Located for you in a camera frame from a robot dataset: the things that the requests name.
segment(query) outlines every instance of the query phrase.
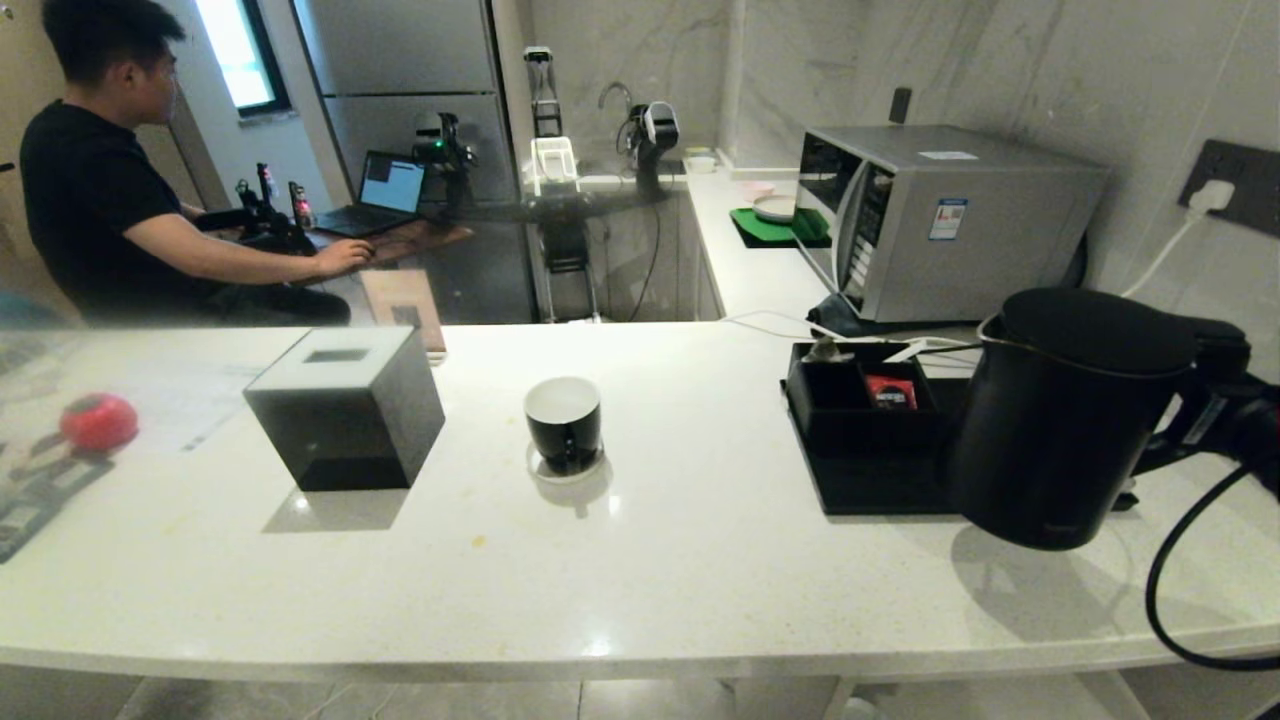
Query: coffee cup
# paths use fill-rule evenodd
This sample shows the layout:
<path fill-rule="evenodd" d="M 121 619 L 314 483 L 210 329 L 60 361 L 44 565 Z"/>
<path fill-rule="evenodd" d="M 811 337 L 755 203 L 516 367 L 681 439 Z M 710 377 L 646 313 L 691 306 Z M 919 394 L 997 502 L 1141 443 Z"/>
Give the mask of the coffee cup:
<path fill-rule="evenodd" d="M 525 396 L 525 420 L 547 466 L 581 473 L 600 454 L 600 391 L 584 378 L 552 378 Z"/>

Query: black t-shirt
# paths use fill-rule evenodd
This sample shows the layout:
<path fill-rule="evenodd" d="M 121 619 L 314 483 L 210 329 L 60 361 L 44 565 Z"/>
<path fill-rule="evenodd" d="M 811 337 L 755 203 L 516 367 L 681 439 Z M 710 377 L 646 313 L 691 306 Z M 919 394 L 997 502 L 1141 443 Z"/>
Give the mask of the black t-shirt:
<path fill-rule="evenodd" d="M 50 274 L 95 327 L 200 324 L 221 283 L 184 275 L 124 237 L 182 205 L 132 131 L 49 105 L 22 138 L 31 238 Z"/>

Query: window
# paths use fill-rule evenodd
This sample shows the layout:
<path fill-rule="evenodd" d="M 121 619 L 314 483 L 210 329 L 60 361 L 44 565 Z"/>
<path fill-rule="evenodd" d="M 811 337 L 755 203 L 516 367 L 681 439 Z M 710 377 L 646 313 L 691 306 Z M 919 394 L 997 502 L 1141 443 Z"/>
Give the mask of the window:
<path fill-rule="evenodd" d="M 241 118 L 291 109 L 257 0 L 196 0 Z"/>

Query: kettle lid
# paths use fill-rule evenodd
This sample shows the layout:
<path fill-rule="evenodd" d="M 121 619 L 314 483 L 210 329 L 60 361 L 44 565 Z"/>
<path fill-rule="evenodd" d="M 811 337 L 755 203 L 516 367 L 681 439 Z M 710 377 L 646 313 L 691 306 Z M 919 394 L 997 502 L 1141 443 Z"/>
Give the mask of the kettle lid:
<path fill-rule="evenodd" d="M 1092 290 L 1025 290 L 1005 300 L 1001 320 L 1010 340 L 1103 372 L 1176 373 L 1190 368 L 1198 350 L 1181 318 Z"/>

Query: laptop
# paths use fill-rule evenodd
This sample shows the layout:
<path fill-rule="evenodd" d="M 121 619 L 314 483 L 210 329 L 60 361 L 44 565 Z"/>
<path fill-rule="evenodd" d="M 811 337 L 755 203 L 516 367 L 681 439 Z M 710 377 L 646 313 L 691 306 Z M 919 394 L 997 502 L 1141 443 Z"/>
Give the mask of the laptop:
<path fill-rule="evenodd" d="M 316 217 L 315 228 L 346 237 L 369 237 L 417 219 L 426 168 L 412 158 L 370 150 L 360 201 Z"/>

